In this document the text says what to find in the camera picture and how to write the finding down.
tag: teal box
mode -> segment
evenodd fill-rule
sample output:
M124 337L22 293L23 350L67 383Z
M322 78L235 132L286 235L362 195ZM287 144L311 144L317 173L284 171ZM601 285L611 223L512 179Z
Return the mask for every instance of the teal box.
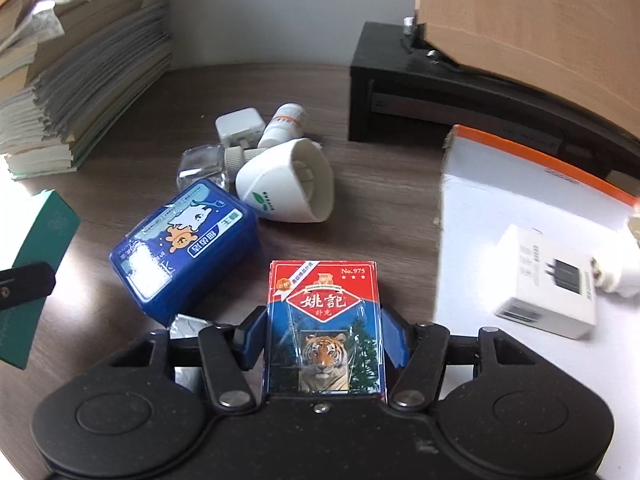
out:
M21 203L2 218L11 237L0 242L0 269L47 262L58 270L80 219L55 191L46 190ZM0 311L0 359L27 365L45 298Z

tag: white charger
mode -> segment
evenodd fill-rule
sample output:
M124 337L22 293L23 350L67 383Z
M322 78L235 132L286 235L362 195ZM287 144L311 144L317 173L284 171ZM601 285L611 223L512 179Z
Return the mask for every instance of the white charger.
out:
M515 225L502 236L496 256L496 316L571 339L595 327L590 256Z
M245 108L218 117L216 130L220 144L225 148L232 146L241 146L244 149L255 148L262 137L264 121L258 110Z

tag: red diamond logo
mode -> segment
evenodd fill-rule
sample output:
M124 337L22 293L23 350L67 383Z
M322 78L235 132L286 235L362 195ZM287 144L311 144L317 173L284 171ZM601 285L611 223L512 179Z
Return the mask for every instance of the red diamond logo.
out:
M320 323L326 323L359 301L359 297L337 285L309 285L287 298L287 303Z

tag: tiger picture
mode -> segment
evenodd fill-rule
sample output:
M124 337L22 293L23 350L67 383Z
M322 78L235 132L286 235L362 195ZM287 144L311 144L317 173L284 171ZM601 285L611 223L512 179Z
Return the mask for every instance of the tiger picture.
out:
M310 333L302 339L299 391L349 391L349 359L344 347L347 336Z

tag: blue plastic container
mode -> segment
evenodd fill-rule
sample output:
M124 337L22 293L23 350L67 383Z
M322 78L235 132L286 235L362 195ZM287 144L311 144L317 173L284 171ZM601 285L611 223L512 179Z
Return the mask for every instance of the blue plastic container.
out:
M140 222L110 260L140 309L168 326L258 245L253 210L203 178Z

